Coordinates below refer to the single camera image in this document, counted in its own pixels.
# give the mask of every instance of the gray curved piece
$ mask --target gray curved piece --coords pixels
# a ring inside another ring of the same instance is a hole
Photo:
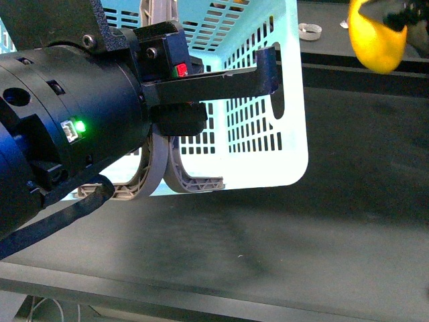
[[[112,199],[128,201],[137,195],[150,196],[160,185],[166,172],[168,161],[168,138],[161,136],[156,125],[152,126],[152,135],[142,147],[139,168],[134,177],[127,183],[115,183],[115,194]],[[78,188],[76,198],[85,198],[94,192],[95,184],[86,184]]]
[[[225,188],[223,178],[192,177],[183,167],[180,157],[179,137],[170,137],[168,163],[164,181],[177,193],[202,193]]]

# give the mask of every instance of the screw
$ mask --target screw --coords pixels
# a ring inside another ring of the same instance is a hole
[[[93,156],[91,155],[91,154],[88,154],[87,156],[86,156],[86,165],[87,166],[90,166],[90,165],[92,165],[93,164],[93,162],[94,162],[94,160],[93,160]]]
[[[94,49],[97,47],[97,41],[92,35],[85,35],[82,37],[83,46],[86,49]]]
[[[155,59],[158,57],[158,51],[153,47],[148,48],[146,50],[146,54],[149,59]]]

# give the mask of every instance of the plastic basket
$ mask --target plastic basket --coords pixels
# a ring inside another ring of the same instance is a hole
[[[102,3],[111,26],[137,28],[153,14],[156,3],[143,1],[151,3],[152,13],[140,10],[140,0]],[[254,51],[275,44],[284,75],[284,95],[275,104],[270,96],[206,102],[204,131],[179,139],[184,168],[195,176],[221,176],[226,189],[299,180],[308,151],[296,1],[179,0],[178,15],[191,55],[203,59],[206,71],[255,66]],[[1,21],[0,32],[0,51],[15,50]],[[130,155],[103,173],[114,182],[125,182],[138,165],[139,156]],[[162,182],[154,194],[170,193]]]

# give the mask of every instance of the small white object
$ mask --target small white object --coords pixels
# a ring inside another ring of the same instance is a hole
[[[340,22],[340,26],[343,27],[344,29],[348,29],[349,28],[349,24],[345,20],[342,20],[342,22]]]
[[[61,127],[64,131],[64,134],[66,134],[68,143],[72,143],[79,138],[78,132],[76,131],[73,122],[69,120],[61,122]]]
[[[320,38],[322,27],[313,23],[300,23],[298,25],[300,39],[307,41],[315,41]]]

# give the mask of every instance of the gray plastic part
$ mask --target gray plastic part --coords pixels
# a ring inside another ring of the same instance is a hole
[[[140,17],[143,27],[170,20],[178,21],[177,1],[141,0]]]
[[[112,199],[128,201],[137,195],[147,197],[160,185],[168,161],[168,138],[159,134],[156,125],[153,125],[152,135],[147,140],[147,154],[148,163],[140,164],[136,176],[130,182],[114,184],[115,194]],[[96,184],[80,186],[74,197],[85,198],[93,193],[96,187]]]
[[[177,193],[203,193],[225,188],[223,178],[192,177],[183,167],[180,157],[179,138],[170,137],[168,163],[164,181]]]

